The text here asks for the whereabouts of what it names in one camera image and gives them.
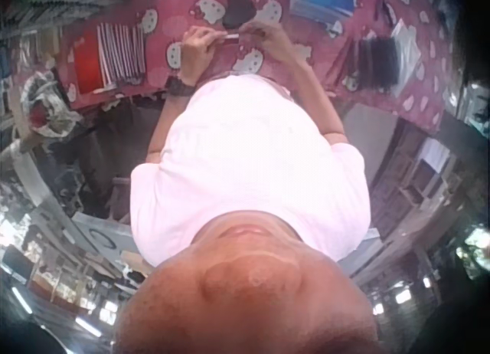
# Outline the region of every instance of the man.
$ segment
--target man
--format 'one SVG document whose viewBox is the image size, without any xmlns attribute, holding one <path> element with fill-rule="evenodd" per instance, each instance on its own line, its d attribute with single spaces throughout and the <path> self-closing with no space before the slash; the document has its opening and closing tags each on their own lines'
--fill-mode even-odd
<svg viewBox="0 0 490 354">
<path fill-rule="evenodd" d="M 378 352 L 372 308 L 335 263 L 370 223 L 364 160 L 281 26 L 240 34 L 289 68 L 304 110 L 253 75 L 191 96 L 226 33 L 185 33 L 132 174 L 134 238 L 159 266 L 119 318 L 116 352 Z"/>
</svg>

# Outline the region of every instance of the red tablecloth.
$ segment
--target red tablecloth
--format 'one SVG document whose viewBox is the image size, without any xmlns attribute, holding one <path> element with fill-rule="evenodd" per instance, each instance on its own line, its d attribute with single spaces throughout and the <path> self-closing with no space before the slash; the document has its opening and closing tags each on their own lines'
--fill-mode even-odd
<svg viewBox="0 0 490 354">
<path fill-rule="evenodd" d="M 343 32 L 338 37 L 331 37 L 325 27 L 319 23 L 289 14 L 289 0 L 253 0 L 263 15 L 280 19 L 289 36 L 301 48 L 305 55 L 310 55 L 308 62 L 322 82 L 328 87 L 325 75 L 332 66 L 338 52 L 344 47 L 348 37 L 362 38 L 370 33 L 378 36 L 390 35 L 391 30 L 382 18 L 374 20 L 377 0 L 358 0 L 354 15 L 342 22 Z M 354 100 L 368 106 L 379 108 L 415 123 L 427 131 L 436 131 L 442 117 L 443 96 L 448 95 L 451 59 L 450 44 L 436 21 L 436 13 L 430 0 L 386 0 L 394 10 L 396 18 L 402 18 L 406 26 L 414 26 L 419 49 L 422 52 L 416 72 L 410 78 L 399 98 L 376 90 L 349 91 L 343 84 L 334 88 L 336 95 Z M 84 23 L 64 29 L 64 48 L 58 64 L 63 85 L 73 94 L 72 107 L 79 109 L 121 95 L 151 93 L 164 87 L 173 67 L 172 60 L 175 43 L 181 40 L 184 32 L 191 25 L 208 25 L 221 28 L 220 17 L 226 8 L 227 0 L 133 0 L 128 5 L 120 5 L 106 11 L 104 15 L 92 18 Z M 70 50 L 74 42 L 83 36 L 86 28 L 95 28 L 101 21 L 112 23 L 136 23 L 143 19 L 145 12 L 155 9 L 158 21 L 155 29 L 146 35 L 147 77 L 140 85 L 127 85 L 106 93 L 77 92 L 77 75 Z M 428 23 L 420 17 L 425 12 Z M 256 47 L 241 44 L 223 47 L 214 59 L 206 75 L 211 76 L 238 67 L 250 67 L 263 76 L 271 77 L 288 88 L 294 88 L 291 77 L 284 67 L 277 64 Z"/>
</svg>

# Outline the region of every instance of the wall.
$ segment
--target wall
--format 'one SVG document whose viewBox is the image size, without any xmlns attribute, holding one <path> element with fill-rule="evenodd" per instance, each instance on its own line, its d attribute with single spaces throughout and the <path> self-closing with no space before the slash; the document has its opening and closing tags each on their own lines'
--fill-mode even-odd
<svg viewBox="0 0 490 354">
<path fill-rule="evenodd" d="M 347 137 L 364 156 L 370 185 L 390 145 L 398 117 L 373 107 L 356 104 L 345 116 Z"/>
</svg>

